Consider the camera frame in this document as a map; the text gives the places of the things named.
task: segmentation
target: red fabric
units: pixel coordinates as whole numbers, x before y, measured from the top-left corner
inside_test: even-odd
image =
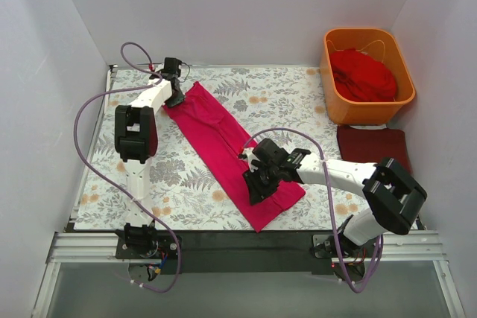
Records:
[[[379,61],[354,48],[329,55],[336,89],[355,102],[393,102],[397,85],[393,74]]]
[[[164,110],[177,123],[229,198],[259,232],[281,212],[291,208],[305,191],[296,183],[281,182],[278,191],[252,206],[242,174],[248,164],[237,158],[250,135],[199,83],[179,106]]]
[[[336,133],[341,158],[348,162],[373,163],[381,159],[395,158],[412,174],[405,134],[401,130],[357,130],[339,126]]]

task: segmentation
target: plastic container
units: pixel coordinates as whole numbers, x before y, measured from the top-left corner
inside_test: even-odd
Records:
[[[336,124],[385,124],[416,95],[396,40],[387,31],[376,28],[338,28],[328,31],[323,41],[320,75],[328,116]],[[338,93],[329,55],[347,48],[355,48],[382,61],[392,72],[397,82],[394,102],[354,102]]]

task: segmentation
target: bin handle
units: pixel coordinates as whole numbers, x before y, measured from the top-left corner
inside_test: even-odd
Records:
[[[333,45],[333,48],[335,49],[335,51],[342,51],[342,50],[338,50],[338,49],[335,47],[335,44],[333,44],[333,41],[327,40],[326,43],[328,43],[328,42],[330,42],[331,45]],[[367,44],[365,47],[363,47],[363,48],[361,48],[361,49],[359,49],[359,50],[356,50],[356,51],[357,51],[357,52],[361,52],[361,51],[363,51],[364,49],[366,49],[368,46],[372,45],[372,44],[375,43],[375,42],[380,42],[380,43],[382,43],[382,59],[381,59],[381,63],[383,63],[384,60],[385,60],[385,54],[386,54],[386,44],[385,44],[384,41],[382,41],[382,40],[374,40],[374,41],[370,42],[369,44]]]

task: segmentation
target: cloth on table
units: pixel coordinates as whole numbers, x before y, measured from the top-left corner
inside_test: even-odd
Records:
[[[257,232],[305,195],[298,184],[281,182],[274,195],[254,206],[250,204],[242,177],[248,164],[238,158],[250,135],[199,83],[194,83],[181,105],[164,110]]]
[[[393,74],[371,56],[350,48],[329,55],[336,89],[355,102],[392,102],[397,85]]]
[[[348,162],[381,162],[385,157],[395,158],[412,174],[405,133],[401,130],[358,130],[339,126],[336,134],[341,158]]]

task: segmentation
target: gray floor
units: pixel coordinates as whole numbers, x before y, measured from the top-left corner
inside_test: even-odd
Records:
[[[208,273],[182,275],[160,295],[114,272],[126,276],[127,265],[62,264],[48,316],[449,317],[432,262],[382,262],[361,294],[307,273]]]

